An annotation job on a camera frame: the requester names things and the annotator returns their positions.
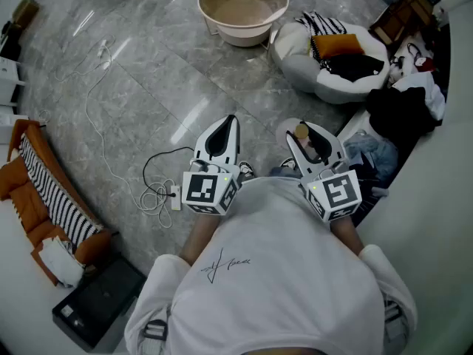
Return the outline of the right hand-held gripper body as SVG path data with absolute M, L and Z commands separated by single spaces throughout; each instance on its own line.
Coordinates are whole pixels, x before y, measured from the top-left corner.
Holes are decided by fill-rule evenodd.
M 360 206 L 358 177 L 355 170 L 349 169 L 346 160 L 326 166 L 301 160 L 299 169 L 305 198 L 321 221 L 328 223 L 351 215 Z

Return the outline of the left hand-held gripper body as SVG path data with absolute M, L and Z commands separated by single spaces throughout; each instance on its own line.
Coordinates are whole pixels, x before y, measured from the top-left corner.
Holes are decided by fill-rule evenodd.
M 193 158 L 183 173 L 182 204 L 198 214 L 226 215 L 237 192 L 239 167 Z

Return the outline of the person's right forearm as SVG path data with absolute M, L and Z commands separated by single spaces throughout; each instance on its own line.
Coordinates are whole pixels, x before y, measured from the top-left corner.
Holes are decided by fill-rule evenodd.
M 330 230 L 356 256 L 364 249 L 364 244 L 356 231 L 351 216 L 331 221 Z

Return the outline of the person's left forearm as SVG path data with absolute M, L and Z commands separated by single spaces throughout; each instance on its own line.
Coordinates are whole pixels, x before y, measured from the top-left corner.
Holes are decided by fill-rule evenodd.
M 179 257 L 192 266 L 210 242 L 220 224 L 220 216 L 199 214 L 190 231 Z

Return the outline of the person's blue jeans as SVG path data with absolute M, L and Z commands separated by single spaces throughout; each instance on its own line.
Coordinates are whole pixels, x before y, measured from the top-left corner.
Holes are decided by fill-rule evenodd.
M 272 168 L 272 170 L 269 171 L 269 173 L 266 174 L 266 177 L 300 179 L 302 177 L 302 175 L 297 170 L 292 170 L 292 169 L 289 169 L 289 168 L 286 168 L 286 167 L 274 167 L 274 168 Z M 237 180 L 238 180 L 239 183 L 248 181 L 248 180 L 241 180 L 239 178 L 239 176 L 238 176 Z

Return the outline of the blue denim clothes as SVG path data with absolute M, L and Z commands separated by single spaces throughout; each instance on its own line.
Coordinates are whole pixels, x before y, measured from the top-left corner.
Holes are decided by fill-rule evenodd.
M 387 188 L 398 168 L 398 149 L 386 139 L 378 140 L 361 130 L 344 143 L 350 169 L 368 186 Z

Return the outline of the black clothes pile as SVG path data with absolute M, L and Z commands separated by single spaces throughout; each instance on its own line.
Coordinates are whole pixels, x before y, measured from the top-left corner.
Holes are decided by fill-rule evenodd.
M 366 101 L 371 127 L 399 149 L 416 142 L 440 125 L 425 104 L 425 97 L 423 87 L 371 90 Z

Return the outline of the white beanbag chair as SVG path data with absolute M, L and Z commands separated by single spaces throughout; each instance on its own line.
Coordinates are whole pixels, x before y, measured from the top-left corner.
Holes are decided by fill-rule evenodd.
M 388 79 L 389 61 L 387 49 L 371 36 L 367 29 L 355 24 L 341 23 L 349 34 L 356 35 L 366 55 L 384 62 L 377 75 L 357 81 L 348 81 L 322 69 L 316 59 L 309 56 L 310 35 L 303 24 L 284 24 L 270 45 L 273 61 L 285 78 L 302 92 L 313 93 L 329 104 L 346 104 L 365 101 L 369 92 L 382 88 Z

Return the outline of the black cushion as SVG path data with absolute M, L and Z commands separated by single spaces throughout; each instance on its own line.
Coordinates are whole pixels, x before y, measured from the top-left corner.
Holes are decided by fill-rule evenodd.
M 324 59 L 320 63 L 332 75 L 355 82 L 358 79 L 378 75 L 384 62 L 365 54 L 342 54 Z

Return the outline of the person's white t-shirt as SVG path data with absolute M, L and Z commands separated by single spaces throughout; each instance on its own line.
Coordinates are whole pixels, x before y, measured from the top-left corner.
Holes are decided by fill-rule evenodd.
M 155 260 L 124 339 L 131 355 L 398 355 L 417 323 L 378 246 L 356 256 L 296 179 L 259 177 L 192 266 Z

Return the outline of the orange cushion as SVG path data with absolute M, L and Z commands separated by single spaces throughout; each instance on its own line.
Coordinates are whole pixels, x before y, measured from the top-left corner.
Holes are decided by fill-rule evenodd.
M 355 34 L 314 35 L 312 39 L 315 41 L 316 49 L 322 60 L 337 55 L 364 54 Z

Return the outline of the white cloth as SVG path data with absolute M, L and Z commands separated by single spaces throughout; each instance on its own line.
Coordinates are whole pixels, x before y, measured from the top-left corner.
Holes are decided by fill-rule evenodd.
M 396 81 L 392 87 L 400 92 L 404 92 L 411 87 L 423 87 L 425 89 L 425 104 L 431 116 L 436 121 L 443 120 L 446 99 L 440 87 L 435 83 L 431 72 L 415 72 L 409 74 Z

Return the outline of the black white zigzag blanket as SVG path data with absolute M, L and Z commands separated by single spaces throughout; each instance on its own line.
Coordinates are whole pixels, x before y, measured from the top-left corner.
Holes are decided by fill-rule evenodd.
M 321 57 L 314 36 L 347 34 L 346 27 L 338 19 L 325 18 L 315 10 L 303 11 L 302 17 L 295 18 L 295 21 L 302 24 L 309 33 L 310 57 L 317 61 L 320 61 Z

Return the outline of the red white bag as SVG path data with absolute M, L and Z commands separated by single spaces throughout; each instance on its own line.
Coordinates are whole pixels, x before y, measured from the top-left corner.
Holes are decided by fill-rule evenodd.
M 423 56 L 420 49 L 415 44 L 409 42 L 407 44 L 407 50 L 413 57 L 413 64 L 418 72 L 433 72 L 436 70 L 433 59 Z

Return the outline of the black white striped throw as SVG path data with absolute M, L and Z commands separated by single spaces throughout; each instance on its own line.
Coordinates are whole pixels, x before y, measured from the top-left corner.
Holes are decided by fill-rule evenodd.
M 19 154 L 25 162 L 29 179 L 47 207 L 52 223 L 65 231 L 74 246 L 79 247 L 83 241 L 103 230 L 53 176 L 25 134 L 21 135 Z

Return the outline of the wooden shelf rack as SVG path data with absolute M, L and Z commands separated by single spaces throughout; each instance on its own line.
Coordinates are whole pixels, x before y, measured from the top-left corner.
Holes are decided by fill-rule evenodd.
M 397 0 L 370 26 L 369 32 L 391 46 L 430 25 L 434 5 L 429 0 Z

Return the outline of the black flat case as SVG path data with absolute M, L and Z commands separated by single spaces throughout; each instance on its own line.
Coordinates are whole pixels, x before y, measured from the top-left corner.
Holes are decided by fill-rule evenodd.
M 52 309 L 52 321 L 85 352 L 112 354 L 123 338 L 126 312 L 145 280 L 116 255 Z

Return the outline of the white paper bundle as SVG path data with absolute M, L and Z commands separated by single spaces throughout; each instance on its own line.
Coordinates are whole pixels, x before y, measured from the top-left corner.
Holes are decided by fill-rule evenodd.
M 59 236 L 42 241 L 39 257 L 58 281 L 68 288 L 76 288 L 84 275 L 85 265 L 78 262 L 72 253 L 71 242 Z

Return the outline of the orange sofa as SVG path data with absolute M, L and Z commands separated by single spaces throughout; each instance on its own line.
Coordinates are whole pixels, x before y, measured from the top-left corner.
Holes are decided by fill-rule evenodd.
M 41 200 L 39 192 L 27 175 L 26 161 L 20 155 L 16 157 L 13 155 L 15 150 L 20 150 L 22 137 L 30 141 L 39 159 L 58 181 L 58 185 L 65 188 L 65 192 L 78 206 L 79 211 L 84 213 L 93 223 L 97 224 L 98 221 L 61 168 L 42 134 L 40 123 L 25 119 L 17 120 L 13 126 L 7 163 L 0 168 L 0 200 L 12 200 L 27 238 L 33 245 L 31 252 L 33 259 L 51 282 L 57 285 L 59 279 L 40 258 L 43 240 L 54 237 L 66 240 L 72 244 L 72 254 L 79 263 L 84 266 L 99 266 L 109 255 L 112 233 L 110 230 L 100 227 L 97 234 L 90 234 L 80 243 L 75 244 L 72 236 L 67 234 L 62 225 L 53 223 L 52 218 L 47 214 L 46 204 Z

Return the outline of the white side cabinet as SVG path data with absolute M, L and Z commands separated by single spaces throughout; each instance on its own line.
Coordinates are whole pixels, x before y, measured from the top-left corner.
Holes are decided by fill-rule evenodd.
M 19 62 L 3 58 L 0 56 L 0 105 L 6 107 L 16 107 L 17 103 L 12 102 L 12 97 L 16 87 L 24 87 L 26 83 L 19 78 Z

